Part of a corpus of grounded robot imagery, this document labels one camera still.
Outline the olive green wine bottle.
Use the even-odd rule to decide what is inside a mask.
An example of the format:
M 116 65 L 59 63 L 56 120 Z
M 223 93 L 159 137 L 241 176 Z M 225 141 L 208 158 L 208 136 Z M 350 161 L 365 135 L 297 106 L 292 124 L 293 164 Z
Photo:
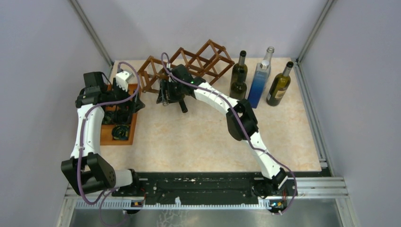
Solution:
M 273 83 L 266 97 L 266 102 L 268 105 L 277 106 L 280 104 L 283 96 L 285 95 L 291 83 L 291 78 L 289 74 L 292 71 L 293 67 L 294 63 L 292 61 L 287 62 L 283 72 L 279 73 L 274 78 Z

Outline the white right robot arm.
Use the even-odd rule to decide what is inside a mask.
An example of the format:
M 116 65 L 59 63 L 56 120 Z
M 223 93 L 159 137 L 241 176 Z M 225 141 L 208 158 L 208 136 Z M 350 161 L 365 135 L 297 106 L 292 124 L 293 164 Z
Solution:
M 258 121 L 249 101 L 234 99 L 221 93 L 203 78 L 193 77 L 182 64 L 173 68 L 169 63 L 162 66 L 168 76 L 167 81 L 174 84 L 173 88 L 180 95 L 202 101 L 226 116 L 231 137 L 248 143 L 261 168 L 262 176 L 267 179 L 267 191 L 272 195 L 280 194 L 285 188 L 288 176 L 283 165 L 271 155 L 263 143 L 257 126 Z

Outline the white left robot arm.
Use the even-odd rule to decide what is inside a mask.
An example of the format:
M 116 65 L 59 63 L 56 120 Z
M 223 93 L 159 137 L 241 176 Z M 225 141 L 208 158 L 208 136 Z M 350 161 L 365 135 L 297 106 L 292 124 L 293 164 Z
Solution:
M 108 88 L 101 72 L 84 74 L 85 87 L 75 101 L 78 113 L 75 145 L 70 158 L 61 163 L 62 173 L 78 195 L 123 187 L 125 192 L 135 196 L 142 189 L 133 170 L 115 170 L 100 154 L 106 106 L 116 106 L 129 114 L 145 106 L 139 99 L 139 87 L 133 94 L 129 93 L 129 80 L 133 76 L 134 73 L 119 70 Z

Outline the blue square vodka bottle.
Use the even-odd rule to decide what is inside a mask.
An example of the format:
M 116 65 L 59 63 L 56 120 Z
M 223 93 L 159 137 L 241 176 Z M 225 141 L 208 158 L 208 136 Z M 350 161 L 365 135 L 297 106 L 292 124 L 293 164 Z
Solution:
M 247 98 L 251 107 L 254 109 L 256 109 L 259 104 L 269 75 L 270 62 L 268 60 L 262 60 L 260 63 L 257 63 L 253 76 L 253 81 Z

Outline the dark green labelled wine bottle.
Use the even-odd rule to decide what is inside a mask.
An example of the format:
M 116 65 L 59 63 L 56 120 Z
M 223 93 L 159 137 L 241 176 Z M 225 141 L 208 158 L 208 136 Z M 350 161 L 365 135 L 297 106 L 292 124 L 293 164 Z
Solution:
M 239 55 L 238 63 L 236 63 L 232 68 L 231 81 L 230 81 L 231 84 L 236 82 L 238 80 L 238 77 L 242 77 L 243 81 L 244 82 L 246 81 L 248 67 L 245 64 L 245 58 L 246 58 L 246 51 L 242 50 Z

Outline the green white-labelled wine bottle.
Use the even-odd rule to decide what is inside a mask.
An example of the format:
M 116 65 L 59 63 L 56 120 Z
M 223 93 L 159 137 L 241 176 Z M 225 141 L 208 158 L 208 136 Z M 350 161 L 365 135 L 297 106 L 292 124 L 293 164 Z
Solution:
M 246 72 L 244 69 L 240 69 L 238 72 L 237 80 L 235 80 L 230 87 L 231 98 L 242 100 L 245 97 L 247 85 L 246 85 Z

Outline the clear glass wine bottle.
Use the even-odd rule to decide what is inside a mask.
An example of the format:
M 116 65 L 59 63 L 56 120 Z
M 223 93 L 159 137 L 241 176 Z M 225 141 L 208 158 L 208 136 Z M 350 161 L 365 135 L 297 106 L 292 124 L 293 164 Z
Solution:
M 275 48 L 273 46 L 269 46 L 266 50 L 266 54 L 265 54 L 263 60 L 268 61 L 269 65 L 271 65 L 271 59 L 272 59 L 274 52 L 275 52 Z

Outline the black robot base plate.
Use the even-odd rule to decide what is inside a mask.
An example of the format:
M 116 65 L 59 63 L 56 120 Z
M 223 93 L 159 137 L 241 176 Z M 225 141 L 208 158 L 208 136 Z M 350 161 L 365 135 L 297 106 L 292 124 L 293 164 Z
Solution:
M 268 197 L 288 202 L 294 194 L 294 180 L 276 189 L 260 172 L 139 172 L 133 186 L 112 196 L 145 198 L 146 205 L 253 205 Z

